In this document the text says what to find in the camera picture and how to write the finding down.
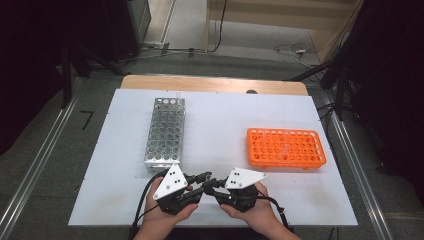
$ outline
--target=white table surface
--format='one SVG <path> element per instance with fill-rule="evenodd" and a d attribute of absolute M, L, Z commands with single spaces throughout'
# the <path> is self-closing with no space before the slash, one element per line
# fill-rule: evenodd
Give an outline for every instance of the white table surface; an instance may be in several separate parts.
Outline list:
<path fill-rule="evenodd" d="M 197 175 L 211 171 L 224 179 L 233 167 L 264 171 L 271 197 L 286 209 L 292 226 L 354 226 L 357 221 L 312 98 L 179 91 L 186 101 L 181 168 Z M 156 97 L 175 91 L 115 92 L 81 185 L 70 226 L 130 226 L 140 196 L 152 177 L 143 162 Z M 318 132 L 327 158 L 319 169 L 257 169 L 247 162 L 246 131 L 251 127 Z M 199 208 L 179 226 L 240 227 L 215 198 L 203 194 Z"/>

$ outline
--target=black curtain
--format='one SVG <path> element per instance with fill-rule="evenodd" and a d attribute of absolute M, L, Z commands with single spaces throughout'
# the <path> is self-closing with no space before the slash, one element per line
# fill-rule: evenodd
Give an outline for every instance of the black curtain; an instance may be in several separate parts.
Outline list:
<path fill-rule="evenodd" d="M 414 184 L 424 203 L 424 4 L 365 1 L 350 51 L 348 79 L 359 85 L 351 103 L 370 127 L 385 166 Z"/>
<path fill-rule="evenodd" d="M 62 86 L 57 38 L 37 9 L 19 3 L 0 3 L 0 154 Z"/>

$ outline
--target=wrist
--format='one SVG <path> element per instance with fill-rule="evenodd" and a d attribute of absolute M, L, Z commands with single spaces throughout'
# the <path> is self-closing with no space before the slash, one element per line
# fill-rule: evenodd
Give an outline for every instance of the wrist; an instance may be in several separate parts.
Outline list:
<path fill-rule="evenodd" d="M 172 227 L 163 227 L 167 226 L 163 223 L 161 228 L 157 226 L 158 225 L 155 226 L 154 222 L 143 222 L 134 240 L 163 240 L 172 230 Z"/>
<path fill-rule="evenodd" d="M 269 225 L 269 228 L 266 229 L 264 233 L 262 233 L 265 237 L 270 240 L 282 240 L 282 239 L 291 239 L 289 236 L 292 235 L 281 222 L 274 222 Z"/>

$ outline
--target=floor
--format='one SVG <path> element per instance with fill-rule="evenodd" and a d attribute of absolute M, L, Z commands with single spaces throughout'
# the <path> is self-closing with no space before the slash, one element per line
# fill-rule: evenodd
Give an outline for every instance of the floor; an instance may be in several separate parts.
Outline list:
<path fill-rule="evenodd" d="M 174 7 L 168 30 L 153 32 L 150 41 L 155 43 L 169 42 L 170 48 L 202 48 L 204 43 L 204 1 L 151 0 L 152 15 L 157 12 L 169 12 Z M 158 3 L 167 6 L 168 10 L 159 10 L 153 6 Z M 214 45 L 213 34 L 210 34 L 210 46 Z M 313 46 L 310 44 L 307 31 L 303 29 L 287 29 L 263 26 L 246 26 L 224 23 L 222 43 L 213 54 L 187 53 L 170 54 L 162 57 L 160 53 L 148 51 L 137 59 L 123 62 L 119 67 L 134 74 L 175 74 L 192 76 L 222 76 L 264 80 L 285 80 L 303 73 L 306 65 L 319 64 Z M 310 47 L 310 53 L 303 56 L 290 55 L 286 46 L 275 51 L 282 44 L 304 43 Z M 75 96 L 70 108 L 61 110 L 62 95 L 58 93 L 30 123 L 15 145 L 0 156 L 0 208 L 14 207 L 10 200 L 19 191 L 28 169 L 35 162 L 41 168 L 38 179 L 29 187 L 29 195 L 19 199 L 16 219 L 3 219 L 0 225 L 0 239 L 126 239 L 127 228 L 70 228 L 67 226 L 78 189 L 84 177 L 91 154 L 115 89 L 119 88 L 122 77 L 116 76 L 99 66 L 93 66 L 90 79 L 75 78 Z M 317 107 L 332 102 L 333 92 L 322 90 L 318 79 L 322 74 L 305 79 L 308 93 Z M 328 109 L 320 110 L 324 115 Z M 92 117 L 87 121 L 90 112 Z M 58 126 L 56 120 L 63 116 L 66 120 L 62 127 L 56 128 L 52 137 L 51 129 Z M 344 122 L 333 116 L 329 119 L 328 139 L 333 143 L 335 156 L 340 163 L 341 176 L 346 191 L 358 220 L 358 226 L 338 228 L 332 239 L 422 239 L 424 236 L 423 206 L 415 196 L 413 186 L 393 173 L 376 171 L 379 160 L 376 157 L 372 142 L 369 140 L 365 126 L 348 112 L 344 112 Z M 377 207 L 386 220 L 388 234 L 381 234 L 372 221 L 372 209 L 367 204 L 367 196 L 358 182 L 352 164 L 351 153 L 340 139 L 340 129 L 349 134 L 353 144 L 354 158 L 360 163 L 361 170 L 370 184 Z M 45 140 L 53 143 L 46 146 Z M 40 156 L 40 149 L 48 149 L 45 156 Z M 331 239 L 331 228 L 299 227 L 296 233 L 302 239 Z M 210 232 L 203 232 L 202 239 L 210 239 Z"/>

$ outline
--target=small black object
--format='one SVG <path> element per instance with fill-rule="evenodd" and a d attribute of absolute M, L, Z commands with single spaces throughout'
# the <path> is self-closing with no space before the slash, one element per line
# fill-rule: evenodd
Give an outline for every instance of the small black object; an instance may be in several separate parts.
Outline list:
<path fill-rule="evenodd" d="M 189 49 L 188 49 L 188 57 L 189 57 L 189 58 L 194 57 L 194 48 L 189 48 Z"/>
<path fill-rule="evenodd" d="M 228 189 L 230 194 L 215 191 L 213 188 L 225 186 L 226 179 L 216 180 L 215 178 L 205 182 L 202 185 L 205 194 L 215 197 L 219 205 L 226 204 L 237 209 L 240 212 L 247 212 L 256 204 L 258 190 L 255 185 L 250 185 L 243 189 Z"/>
<path fill-rule="evenodd" d="M 249 93 L 249 94 L 258 94 L 258 92 L 256 92 L 255 90 L 253 90 L 253 89 L 249 89 L 249 90 L 247 90 L 247 92 L 246 93 Z"/>
<path fill-rule="evenodd" d="M 168 48 L 169 48 L 169 42 L 165 43 L 163 45 L 162 51 L 160 53 L 160 56 L 163 57 L 164 55 L 166 55 L 166 53 L 168 52 Z"/>
<path fill-rule="evenodd" d="M 194 182 L 202 183 L 206 181 L 207 177 L 210 176 L 211 172 L 205 172 L 197 176 L 188 176 L 184 174 L 187 184 L 191 185 Z M 171 215 L 177 215 L 186 206 L 192 203 L 199 203 L 203 195 L 203 188 L 198 188 L 191 192 L 184 193 L 185 189 L 178 190 L 168 196 L 165 196 L 157 200 L 157 203 L 162 212 L 169 213 Z"/>

